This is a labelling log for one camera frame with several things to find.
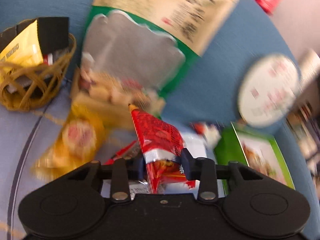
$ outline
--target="black seam line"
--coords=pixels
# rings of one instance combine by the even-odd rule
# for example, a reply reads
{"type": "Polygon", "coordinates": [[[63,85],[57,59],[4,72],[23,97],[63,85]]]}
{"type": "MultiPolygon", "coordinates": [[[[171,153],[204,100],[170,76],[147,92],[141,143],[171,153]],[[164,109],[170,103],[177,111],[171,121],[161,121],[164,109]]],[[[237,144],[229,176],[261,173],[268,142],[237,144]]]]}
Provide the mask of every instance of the black seam line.
{"type": "MultiPolygon", "coordinates": [[[[45,109],[43,110],[43,112],[45,113],[47,111],[47,109],[49,108],[49,106],[51,105],[51,103],[54,101],[54,99],[52,99],[50,101],[50,103],[45,107],[45,109]]],[[[11,220],[11,216],[12,216],[12,213],[14,212],[14,198],[15,198],[15,192],[16,192],[16,189],[17,187],[19,186],[18,184],[18,178],[19,178],[19,173],[20,173],[20,170],[23,168],[23,160],[25,159],[26,155],[28,154],[28,148],[30,146],[30,143],[31,143],[31,140],[40,124],[40,121],[42,119],[43,116],[40,116],[35,124],[35,126],[33,127],[31,133],[29,134],[29,137],[26,141],[26,144],[22,150],[22,153],[20,155],[20,159],[19,159],[19,162],[18,162],[18,165],[17,165],[17,168],[16,168],[16,171],[14,173],[14,177],[13,177],[13,181],[12,181],[12,186],[11,186],[11,191],[10,191],[10,197],[9,197],[9,205],[8,205],[8,213],[7,213],[7,225],[8,225],[8,228],[12,229],[12,220],[11,220]]],[[[11,238],[11,230],[9,230],[7,232],[7,240],[12,240],[11,238]]]]}

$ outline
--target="light blue fabric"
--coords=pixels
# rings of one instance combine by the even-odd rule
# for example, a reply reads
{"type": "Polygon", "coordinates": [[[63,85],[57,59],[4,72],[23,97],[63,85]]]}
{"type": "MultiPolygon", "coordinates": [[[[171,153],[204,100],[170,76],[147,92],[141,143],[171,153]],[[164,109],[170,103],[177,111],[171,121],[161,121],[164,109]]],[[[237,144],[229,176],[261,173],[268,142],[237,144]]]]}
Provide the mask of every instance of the light blue fabric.
{"type": "MultiPolygon", "coordinates": [[[[79,61],[91,2],[92,0],[0,0],[0,32],[26,18],[69,16],[70,32],[78,41],[78,53],[67,75],[71,78],[75,63],[79,61]]],[[[180,124],[198,120],[224,123],[237,120],[240,117],[236,105],[237,92],[243,76],[257,58],[272,52],[283,53],[294,60],[280,34],[255,1],[240,0],[203,58],[198,60],[176,91],[169,96],[163,117],[180,124]]],[[[63,90],[47,111],[56,117],[65,118],[69,104],[67,93],[63,90]]],[[[41,185],[41,182],[30,177],[29,168],[54,141],[59,127],[30,113],[9,113],[2,106],[0,127],[0,222],[10,221],[10,226],[22,230],[16,216],[17,205],[26,193],[41,185]]],[[[310,239],[315,239],[319,236],[320,207],[299,149],[282,121],[264,131],[276,135],[294,184],[311,205],[312,213],[304,233],[310,239]]],[[[104,149],[99,155],[102,160],[107,158],[103,151],[104,149]]],[[[0,231],[0,239],[11,238],[0,231]]]]}

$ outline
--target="yellow snack package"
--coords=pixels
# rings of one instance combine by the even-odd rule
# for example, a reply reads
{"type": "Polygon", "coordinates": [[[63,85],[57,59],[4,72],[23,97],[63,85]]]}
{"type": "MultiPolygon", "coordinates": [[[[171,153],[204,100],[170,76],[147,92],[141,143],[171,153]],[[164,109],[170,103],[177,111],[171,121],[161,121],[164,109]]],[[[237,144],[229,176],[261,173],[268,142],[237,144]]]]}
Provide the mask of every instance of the yellow snack package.
{"type": "MultiPolygon", "coordinates": [[[[38,40],[38,22],[35,20],[15,37],[0,53],[0,61],[11,62],[23,67],[33,67],[43,63],[38,40]]],[[[12,68],[4,68],[9,73],[12,68]]]]}
{"type": "Polygon", "coordinates": [[[53,180],[93,160],[111,130],[107,125],[98,112],[73,103],[58,138],[32,172],[39,179],[53,180]]]}

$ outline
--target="white round lid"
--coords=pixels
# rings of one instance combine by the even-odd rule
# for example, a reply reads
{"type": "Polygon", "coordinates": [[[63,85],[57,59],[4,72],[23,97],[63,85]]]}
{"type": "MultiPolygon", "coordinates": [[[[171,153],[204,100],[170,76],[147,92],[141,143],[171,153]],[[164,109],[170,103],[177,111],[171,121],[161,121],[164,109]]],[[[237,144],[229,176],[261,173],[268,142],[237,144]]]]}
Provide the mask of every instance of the white round lid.
{"type": "Polygon", "coordinates": [[[298,70],[288,57],[263,57],[250,68],[240,87],[238,106],[242,118],[255,127],[278,121],[293,105],[298,85],[298,70]]]}

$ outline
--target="wicker basket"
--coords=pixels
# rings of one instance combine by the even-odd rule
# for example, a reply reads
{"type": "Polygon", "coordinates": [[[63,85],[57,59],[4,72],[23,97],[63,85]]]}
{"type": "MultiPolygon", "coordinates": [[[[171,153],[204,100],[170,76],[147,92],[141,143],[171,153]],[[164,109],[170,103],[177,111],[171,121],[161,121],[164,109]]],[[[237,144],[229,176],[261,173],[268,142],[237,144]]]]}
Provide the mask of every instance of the wicker basket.
{"type": "Polygon", "coordinates": [[[70,64],[70,60],[76,50],[76,39],[69,34],[69,52],[60,57],[52,66],[40,64],[34,67],[22,67],[9,62],[0,62],[0,75],[4,81],[0,84],[0,102],[8,110],[29,111],[47,104],[59,91],[61,81],[70,64]],[[14,71],[7,74],[3,68],[10,67],[14,71]],[[20,76],[27,76],[32,83],[28,88],[23,88],[15,80],[20,76]],[[44,79],[50,76],[48,85],[44,79]],[[12,84],[17,88],[15,93],[10,94],[6,86],[12,84]],[[35,96],[35,90],[40,91],[39,96],[35,96]]]}

